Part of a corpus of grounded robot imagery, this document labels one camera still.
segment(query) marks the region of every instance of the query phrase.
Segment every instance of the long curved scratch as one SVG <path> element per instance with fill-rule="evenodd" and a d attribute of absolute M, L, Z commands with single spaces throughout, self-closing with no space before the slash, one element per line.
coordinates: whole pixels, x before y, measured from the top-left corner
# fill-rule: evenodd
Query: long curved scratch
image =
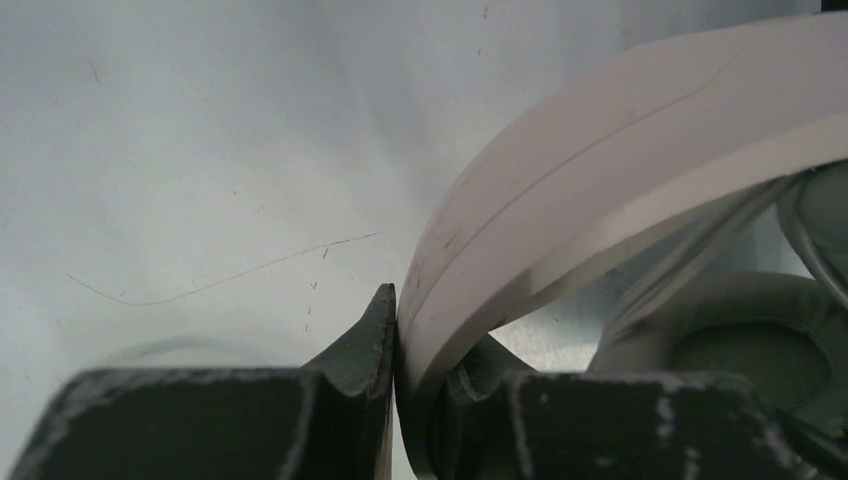
<path fill-rule="evenodd" d="M 259 266 L 253 267 L 249 270 L 245 270 L 243 272 L 229 276 L 229 277 L 227 277 L 223 280 L 219 280 L 215 283 L 211 283 L 211 284 L 206 285 L 204 287 L 200 287 L 198 289 L 191 290 L 191 291 L 186 292 L 186 293 L 182 293 L 182 294 L 177 295 L 175 297 L 166 298 L 164 300 L 157 300 L 155 302 L 127 302 L 126 300 L 121 300 L 120 298 L 116 298 L 116 297 L 113 297 L 109 294 L 101 292 L 100 290 L 92 287 L 91 285 L 88 285 L 87 283 L 85 283 L 82 280 L 78 279 L 77 277 L 71 275 L 70 273 L 66 273 L 65 275 L 67 275 L 68 278 L 70 278 L 71 280 L 80 284 L 82 287 L 84 287 L 88 290 L 91 290 L 92 292 L 100 295 L 101 297 L 105 297 L 105 298 L 108 298 L 109 300 L 112 300 L 113 302 L 120 303 L 121 305 L 127 305 L 127 306 L 130 306 L 130 307 L 152 307 L 154 305 L 162 305 L 163 303 L 173 302 L 174 300 L 179 300 L 181 298 L 185 298 L 185 297 L 188 297 L 190 295 L 194 295 L 195 293 L 200 293 L 200 292 L 203 292 L 205 290 L 209 290 L 210 288 L 217 287 L 218 285 L 222 285 L 222 284 L 227 283 L 227 282 L 231 282 L 231 281 L 233 281 L 237 278 L 244 277 L 245 275 L 250 275 L 253 272 L 256 272 L 258 270 L 262 270 L 263 268 L 270 267 L 271 265 L 276 265 L 278 263 L 284 262 L 284 261 L 289 260 L 291 258 L 299 257 L 299 256 L 305 255 L 309 252 L 314 252 L 315 250 L 320 250 L 322 248 L 329 248 L 329 247 L 333 247 L 335 245 L 342 245 L 342 244 L 350 243 L 350 242 L 356 242 L 356 241 L 359 241 L 359 240 L 365 240 L 366 238 L 371 238 L 373 236 L 380 235 L 381 233 L 382 232 L 369 233 L 368 235 L 363 235 L 361 237 L 348 238 L 346 240 L 338 240 L 336 242 L 326 243 L 324 245 L 318 245 L 316 247 L 307 248 L 306 250 L 301 250 L 300 252 L 292 253 L 290 255 L 280 257 L 280 258 L 278 258 L 276 260 L 272 260 L 268 263 L 263 263 L 262 265 L 259 265 Z"/>

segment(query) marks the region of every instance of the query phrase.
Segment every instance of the scratched white surface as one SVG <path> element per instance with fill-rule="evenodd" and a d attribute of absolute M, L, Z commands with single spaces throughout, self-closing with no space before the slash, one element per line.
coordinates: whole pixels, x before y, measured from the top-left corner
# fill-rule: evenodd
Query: scratched white surface
<path fill-rule="evenodd" d="M 0 2 L 0 471 L 80 369 L 310 358 L 379 283 L 402 283 L 482 146 L 598 62 L 817 8 Z M 795 264 L 775 228 L 731 259 Z M 498 338 L 540 368 L 582 368 L 628 274 Z M 394 469 L 411 477 L 399 432 Z"/>

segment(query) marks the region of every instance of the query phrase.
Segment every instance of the ear cushion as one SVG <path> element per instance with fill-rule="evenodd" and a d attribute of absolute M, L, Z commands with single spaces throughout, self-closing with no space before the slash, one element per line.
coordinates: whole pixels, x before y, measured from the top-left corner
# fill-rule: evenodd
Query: ear cushion
<path fill-rule="evenodd" d="M 701 277 L 655 313 L 607 325 L 589 371 L 681 367 L 744 375 L 767 403 L 825 430 L 840 428 L 848 407 L 848 312 L 803 277 Z"/>

